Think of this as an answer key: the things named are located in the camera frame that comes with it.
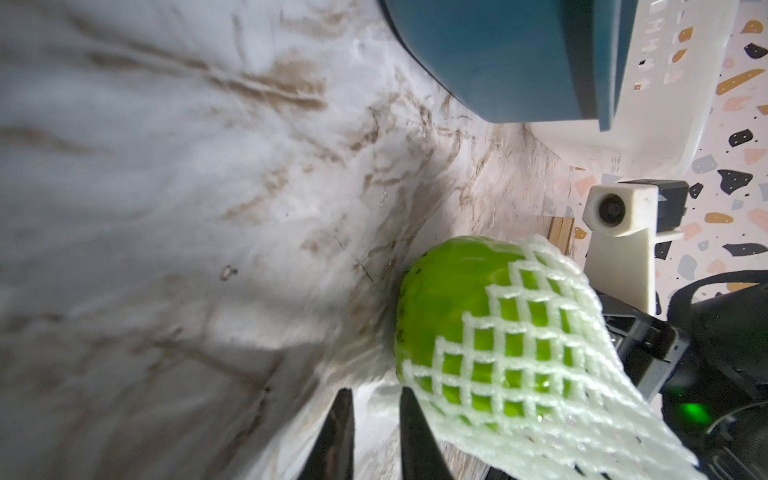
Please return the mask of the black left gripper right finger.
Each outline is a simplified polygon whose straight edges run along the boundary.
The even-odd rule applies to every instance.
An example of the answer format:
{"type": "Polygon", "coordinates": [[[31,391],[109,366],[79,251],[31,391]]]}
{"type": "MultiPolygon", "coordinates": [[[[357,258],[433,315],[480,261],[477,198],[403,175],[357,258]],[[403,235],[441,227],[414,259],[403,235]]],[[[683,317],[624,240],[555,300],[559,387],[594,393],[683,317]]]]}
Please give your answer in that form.
{"type": "Polygon", "coordinates": [[[401,469],[404,480],[452,480],[413,390],[404,387],[399,406],[401,469]]]}

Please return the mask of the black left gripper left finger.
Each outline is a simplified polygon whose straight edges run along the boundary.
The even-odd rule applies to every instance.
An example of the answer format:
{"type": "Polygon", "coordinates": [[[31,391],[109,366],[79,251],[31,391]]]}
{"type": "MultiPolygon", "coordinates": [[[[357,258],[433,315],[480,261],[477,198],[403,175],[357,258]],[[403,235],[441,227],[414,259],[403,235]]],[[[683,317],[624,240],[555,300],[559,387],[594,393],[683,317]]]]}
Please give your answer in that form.
{"type": "Polygon", "coordinates": [[[350,388],[340,389],[304,464],[299,480],[354,478],[354,403],[350,388]]]}

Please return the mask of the green custard apple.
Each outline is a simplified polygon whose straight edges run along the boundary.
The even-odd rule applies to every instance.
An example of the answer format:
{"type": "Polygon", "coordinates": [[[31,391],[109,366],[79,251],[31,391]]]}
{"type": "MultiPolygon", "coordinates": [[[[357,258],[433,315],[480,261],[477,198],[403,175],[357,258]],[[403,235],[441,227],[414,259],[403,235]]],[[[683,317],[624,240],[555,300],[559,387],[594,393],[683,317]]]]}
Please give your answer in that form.
{"type": "Polygon", "coordinates": [[[543,238],[448,240],[403,278],[397,375],[433,421],[499,435],[550,419],[584,390],[593,299],[543,238]]]}

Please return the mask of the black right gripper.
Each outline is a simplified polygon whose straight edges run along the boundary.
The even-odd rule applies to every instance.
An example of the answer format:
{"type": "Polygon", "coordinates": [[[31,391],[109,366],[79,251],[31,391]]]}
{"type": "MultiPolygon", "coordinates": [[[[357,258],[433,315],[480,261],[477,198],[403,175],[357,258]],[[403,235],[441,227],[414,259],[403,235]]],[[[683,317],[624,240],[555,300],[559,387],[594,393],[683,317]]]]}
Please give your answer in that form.
{"type": "Polygon", "coordinates": [[[709,479],[767,476],[767,273],[693,282],[666,320],[605,293],[603,316],[624,371],[709,479]]]}

